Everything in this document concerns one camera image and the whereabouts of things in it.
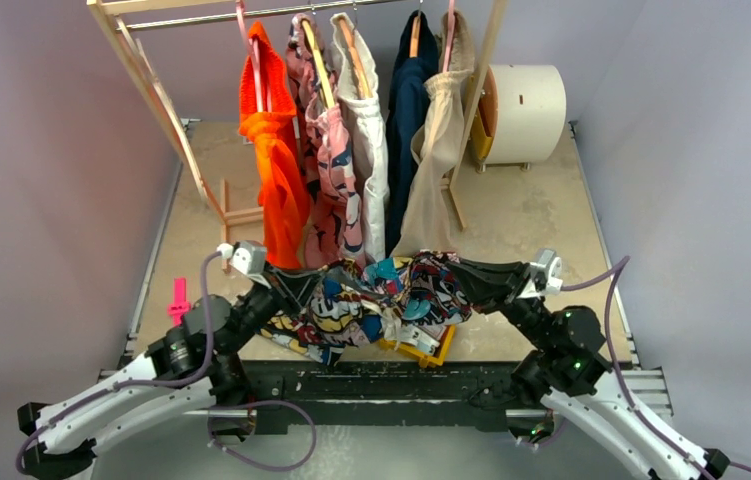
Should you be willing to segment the colourful comic print shorts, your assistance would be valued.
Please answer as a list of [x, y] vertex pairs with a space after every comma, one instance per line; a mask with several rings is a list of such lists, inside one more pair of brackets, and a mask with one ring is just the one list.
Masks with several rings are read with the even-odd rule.
[[464, 323], [471, 306], [448, 266], [456, 258], [453, 253], [421, 251], [366, 267], [350, 260], [335, 262], [301, 316], [279, 313], [259, 335], [332, 366], [346, 348], [390, 340], [403, 324]]

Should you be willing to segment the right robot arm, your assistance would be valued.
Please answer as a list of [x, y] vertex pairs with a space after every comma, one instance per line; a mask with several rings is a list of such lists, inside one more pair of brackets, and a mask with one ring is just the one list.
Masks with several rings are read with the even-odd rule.
[[449, 262], [469, 305], [500, 313], [532, 345], [511, 375], [515, 399], [542, 404], [599, 443], [637, 479], [719, 479], [730, 465], [718, 449], [685, 438], [626, 385], [595, 311], [550, 311], [545, 298], [564, 290], [562, 261], [551, 249], [532, 262]]

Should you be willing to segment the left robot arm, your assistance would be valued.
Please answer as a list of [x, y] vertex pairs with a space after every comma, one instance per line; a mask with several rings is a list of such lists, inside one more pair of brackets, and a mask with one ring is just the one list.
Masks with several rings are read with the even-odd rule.
[[35, 479], [69, 479], [123, 438], [191, 410], [258, 408], [240, 350], [279, 313], [300, 313], [326, 268], [246, 269], [250, 289], [235, 301], [203, 291], [177, 326], [128, 364], [83, 392], [17, 410], [26, 439], [15, 468]]

